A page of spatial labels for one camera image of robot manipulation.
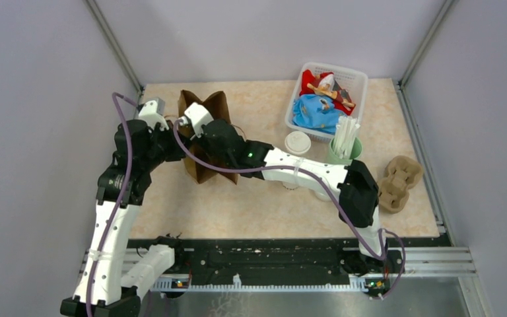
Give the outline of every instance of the wall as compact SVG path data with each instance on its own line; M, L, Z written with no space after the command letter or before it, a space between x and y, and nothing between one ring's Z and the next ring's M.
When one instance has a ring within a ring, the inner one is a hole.
M507 316L507 1L460 1L408 93L453 234Z
M307 61L400 79L443 0L97 1L143 83L295 79Z
M0 0L0 316L59 316L73 294L113 90L136 96L82 1Z

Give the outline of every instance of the basket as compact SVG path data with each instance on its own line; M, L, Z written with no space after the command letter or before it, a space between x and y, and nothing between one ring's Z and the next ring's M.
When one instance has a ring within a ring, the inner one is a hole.
M360 71L354 69L322 64L322 63L306 63L302 67L296 86L292 92L290 102L288 103L287 114L285 114L285 124L293 129L302 131L316 141L329 142L333 139L333 134L328 134L305 127L299 127L292 122L292 105L294 100L299 97L300 86L302 84L302 73L309 69L314 75L325 73L326 71L332 71L334 74L335 81L339 83L341 88L346 89L351 96L351 99L356 104L355 110L351 116L358 119L358 122L362 122L362 111L364 110L364 101L366 100L366 90L368 89L368 76Z

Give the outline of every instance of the white cup lid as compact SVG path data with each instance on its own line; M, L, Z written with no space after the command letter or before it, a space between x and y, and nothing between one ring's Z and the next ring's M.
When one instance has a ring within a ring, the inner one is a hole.
M308 152L310 146L312 146L310 137L302 131L291 132L285 138L287 151L294 155L303 155Z

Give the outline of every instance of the beige tabletop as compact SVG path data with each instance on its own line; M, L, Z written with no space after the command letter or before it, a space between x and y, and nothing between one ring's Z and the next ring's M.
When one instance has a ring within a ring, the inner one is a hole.
M295 81L180 83L147 85L143 100L166 101L165 115L177 115L182 89L205 99L226 93L232 123L251 140L285 149L291 130L284 118ZM382 177L397 155L416 159L411 138L391 79L370 79L359 138L360 160L374 178ZM323 161L327 144L312 142L304 155ZM331 202L323 202L305 188L287 190L280 182L239 178L234 185L217 175L201 185L187 174L183 162L161 164L152 173L141 214L131 238L182 234L182 238L338 238L352 237ZM409 192L400 213L380 211L382 226L400 236L438 236L436 221L423 181Z

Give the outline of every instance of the robotic arm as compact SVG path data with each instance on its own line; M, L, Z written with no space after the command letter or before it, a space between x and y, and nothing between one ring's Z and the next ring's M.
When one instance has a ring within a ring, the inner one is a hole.
M364 163L354 160L350 166L324 164L296 157L268 143L245 141L230 124L222 119L214 120L199 104L192 104L176 123L176 127L181 122L193 128L194 135L188 139L164 119L163 111L160 99L150 100L139 110L138 120L127 122L133 146L132 158L127 155L127 138L121 125L116 131L117 150L113 153L111 165L98 179L96 224L88 261L73 297L61 303L62 315L87 316L85 306L87 290L90 289L90 304L95 317L138 316L145 294L158 277L174 265L174 249L160 244L151 246L148 254L121 276L129 233L139 214L145 191L151 184L150 173L163 162L181 160L186 153L191 154L187 150L191 141L244 177L296 183L327 193L322 188L323 182L366 241L366 246L360 245L361 254L374 258L383 256L385 249L382 246L386 242L378 234L378 187ZM132 169L127 191L123 193L104 247L98 251L129 160ZM255 168L264 170L241 172ZM320 181L299 171L315 174ZM96 263L96 270L91 276L93 263Z

